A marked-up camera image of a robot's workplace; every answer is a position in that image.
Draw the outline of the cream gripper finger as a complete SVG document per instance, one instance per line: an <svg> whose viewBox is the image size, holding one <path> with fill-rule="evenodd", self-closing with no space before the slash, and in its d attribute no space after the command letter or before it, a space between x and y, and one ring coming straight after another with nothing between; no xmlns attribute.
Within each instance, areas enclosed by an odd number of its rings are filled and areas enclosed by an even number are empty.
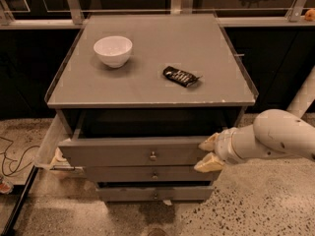
<svg viewBox="0 0 315 236"><path fill-rule="evenodd" d="M198 145L198 148L204 151L214 151L215 150L215 145L216 145L216 140L219 136L219 133L214 133L211 136L209 136L206 140L201 142Z"/></svg>
<svg viewBox="0 0 315 236"><path fill-rule="evenodd" d="M224 167L224 162L213 152L208 153L202 160L198 161L194 169L198 172L207 173L220 171Z"/></svg>

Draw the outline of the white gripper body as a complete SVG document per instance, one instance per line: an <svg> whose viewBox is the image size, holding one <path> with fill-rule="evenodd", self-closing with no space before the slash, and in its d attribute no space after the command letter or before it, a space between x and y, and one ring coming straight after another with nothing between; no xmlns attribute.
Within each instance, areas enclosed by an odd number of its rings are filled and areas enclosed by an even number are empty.
<svg viewBox="0 0 315 236"><path fill-rule="evenodd" d="M219 133L215 143L215 154L226 164L244 163L245 160L241 158L233 147L233 139L239 133L239 128L225 129Z"/></svg>

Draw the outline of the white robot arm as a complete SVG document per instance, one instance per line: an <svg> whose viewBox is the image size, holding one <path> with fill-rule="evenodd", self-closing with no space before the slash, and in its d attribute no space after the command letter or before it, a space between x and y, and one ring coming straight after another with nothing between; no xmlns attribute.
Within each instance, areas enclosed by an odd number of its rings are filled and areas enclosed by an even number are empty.
<svg viewBox="0 0 315 236"><path fill-rule="evenodd" d="M200 143L199 148L208 154L194 169L206 173L253 158L292 155L315 161L315 127L301 119L314 99L315 68L312 68L287 110L263 111L251 125L214 133Z"/></svg>

